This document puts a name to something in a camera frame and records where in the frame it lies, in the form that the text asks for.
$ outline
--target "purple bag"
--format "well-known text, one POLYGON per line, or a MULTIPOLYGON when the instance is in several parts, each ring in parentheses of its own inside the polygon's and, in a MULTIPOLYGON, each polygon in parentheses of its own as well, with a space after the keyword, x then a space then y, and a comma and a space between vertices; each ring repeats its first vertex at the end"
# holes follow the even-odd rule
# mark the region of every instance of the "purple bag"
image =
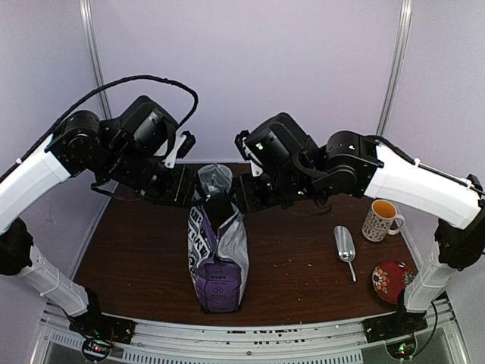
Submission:
MULTIPOLYGON (((199 171, 199 179, 206 197, 213 199, 229 192, 232 172, 224 165, 208 165, 199 171)), ((249 257, 244 215, 232 203, 231 208, 233 214, 217 231, 204 205, 192 207, 189 214, 189 270, 206 312, 238 310, 246 288, 249 257)))

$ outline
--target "red floral object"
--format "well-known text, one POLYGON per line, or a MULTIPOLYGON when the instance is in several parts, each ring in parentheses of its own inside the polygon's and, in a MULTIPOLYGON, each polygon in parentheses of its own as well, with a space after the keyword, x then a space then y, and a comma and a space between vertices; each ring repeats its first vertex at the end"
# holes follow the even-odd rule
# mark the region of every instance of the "red floral object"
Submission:
POLYGON ((399 260, 383 260, 372 271, 372 284, 377 295, 397 305, 399 294, 415 279, 415 273, 399 260))

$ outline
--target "silver scoop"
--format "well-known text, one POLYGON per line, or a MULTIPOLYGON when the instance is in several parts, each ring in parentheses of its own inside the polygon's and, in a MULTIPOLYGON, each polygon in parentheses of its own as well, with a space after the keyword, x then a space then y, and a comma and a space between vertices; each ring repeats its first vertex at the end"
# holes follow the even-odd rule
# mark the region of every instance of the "silver scoop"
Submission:
POLYGON ((357 277, 355 276, 354 267, 352 267, 352 260, 355 258, 355 247, 352 235, 350 235, 349 229, 345 226, 336 226, 333 229, 333 234, 335 235, 336 248, 339 250, 339 258, 342 262, 349 263, 352 281, 355 283, 357 277))

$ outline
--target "mug rim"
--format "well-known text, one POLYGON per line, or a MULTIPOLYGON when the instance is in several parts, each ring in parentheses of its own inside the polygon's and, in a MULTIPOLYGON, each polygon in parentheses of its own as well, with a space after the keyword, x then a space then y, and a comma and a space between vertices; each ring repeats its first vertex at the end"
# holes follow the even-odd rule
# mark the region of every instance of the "mug rim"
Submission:
POLYGON ((379 216, 379 218, 382 218, 384 221, 390 221, 390 220, 394 220, 394 219, 396 218, 396 216, 398 215, 398 214, 397 214, 397 206, 396 206, 396 205, 394 205, 392 202, 390 202, 390 201, 386 200, 386 199, 375 199, 375 200, 372 202, 371 209, 372 209, 372 212, 373 212, 375 215, 379 216), (378 214, 378 213, 376 212, 376 210, 375 210, 375 208, 374 208, 374 204, 375 204, 376 202, 380 202, 380 201, 382 201, 382 202, 387 202, 387 203, 389 203, 389 204, 390 204, 390 205, 393 207, 393 209, 394 209, 394 216, 393 216, 392 218, 384 218, 383 216, 381 216, 380 214, 378 214))

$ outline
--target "wooden table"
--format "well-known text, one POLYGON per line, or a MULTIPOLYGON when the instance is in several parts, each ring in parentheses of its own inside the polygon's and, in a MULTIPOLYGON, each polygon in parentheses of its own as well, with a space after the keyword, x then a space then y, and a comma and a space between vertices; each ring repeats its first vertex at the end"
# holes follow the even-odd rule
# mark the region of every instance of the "wooden table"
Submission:
MULTIPOLYGON (((117 193, 128 191, 119 187, 117 193)), ((370 199, 342 195, 329 203, 332 212, 321 217, 298 217, 279 207, 246 216, 250 272, 240 312, 201 312, 188 270, 188 211, 146 201, 110 201, 75 280, 99 295, 107 313, 183 324, 283 325, 392 311, 377 298, 370 276, 383 259, 415 268, 404 240, 363 238, 370 199), (337 258, 336 225, 346 226, 354 239, 356 284, 337 258)), ((312 202, 295 209, 315 211, 312 202)))

